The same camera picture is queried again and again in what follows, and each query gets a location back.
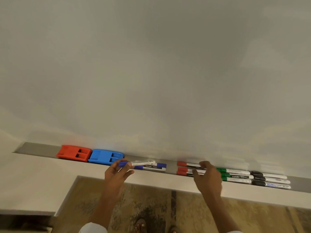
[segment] stained floor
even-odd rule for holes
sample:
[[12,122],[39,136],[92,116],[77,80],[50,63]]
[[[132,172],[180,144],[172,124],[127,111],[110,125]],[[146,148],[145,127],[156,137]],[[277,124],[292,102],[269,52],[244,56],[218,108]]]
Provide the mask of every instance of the stained floor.
[[[80,177],[58,217],[52,233],[76,233],[87,223],[100,197],[103,180]],[[224,199],[244,233],[311,233],[311,211]],[[183,233],[217,233],[211,212],[198,194],[126,184],[116,205],[109,233],[132,232],[139,218],[148,233],[166,233],[177,225]]]

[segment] black marker cap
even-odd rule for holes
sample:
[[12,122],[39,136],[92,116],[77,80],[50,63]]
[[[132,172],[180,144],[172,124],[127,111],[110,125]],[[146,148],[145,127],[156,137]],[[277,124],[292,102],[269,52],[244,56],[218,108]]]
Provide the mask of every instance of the black marker cap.
[[257,172],[257,171],[251,171],[251,175],[260,175],[263,176],[262,172]]
[[253,175],[254,176],[254,180],[261,180],[261,181],[265,181],[266,178],[264,176],[259,176],[259,175]]
[[253,181],[252,185],[258,185],[258,186],[266,186],[266,183],[264,181]]

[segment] hand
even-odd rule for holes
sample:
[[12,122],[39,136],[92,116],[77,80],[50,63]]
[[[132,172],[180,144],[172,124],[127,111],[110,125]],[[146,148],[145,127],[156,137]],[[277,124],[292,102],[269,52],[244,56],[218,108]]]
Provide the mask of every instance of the hand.
[[122,169],[119,167],[119,162],[126,160],[123,158],[115,161],[105,172],[103,196],[113,203],[120,199],[124,181],[134,173],[134,170],[128,171],[133,168],[130,162]]
[[220,198],[222,189],[221,173],[208,161],[200,162],[200,166],[206,168],[204,175],[200,176],[195,169],[193,169],[192,172],[197,188],[202,193],[204,199],[207,198],[205,201],[212,201],[215,198]]

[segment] green marker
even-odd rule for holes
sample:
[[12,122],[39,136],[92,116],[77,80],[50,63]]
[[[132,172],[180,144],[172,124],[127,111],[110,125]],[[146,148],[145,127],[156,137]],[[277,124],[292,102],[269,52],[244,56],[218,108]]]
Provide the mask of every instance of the green marker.
[[225,177],[225,176],[222,176],[221,179],[223,181],[240,182],[240,183],[248,183],[248,184],[252,183],[251,179],[231,178],[231,177]]
[[249,171],[243,171],[243,170],[236,170],[236,169],[228,169],[228,168],[216,168],[219,172],[228,172],[228,173],[234,173],[234,174],[246,174],[250,175],[251,173]]
[[227,173],[227,172],[221,172],[221,176],[232,177],[232,178],[242,178],[242,179],[254,179],[253,175],[234,174],[234,173]]

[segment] sleeve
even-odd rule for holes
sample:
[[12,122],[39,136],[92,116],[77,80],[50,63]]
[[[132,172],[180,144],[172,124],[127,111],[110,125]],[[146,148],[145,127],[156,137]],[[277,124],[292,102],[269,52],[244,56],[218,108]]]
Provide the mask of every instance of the sleeve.
[[89,222],[81,228],[79,233],[107,233],[107,230],[101,225]]

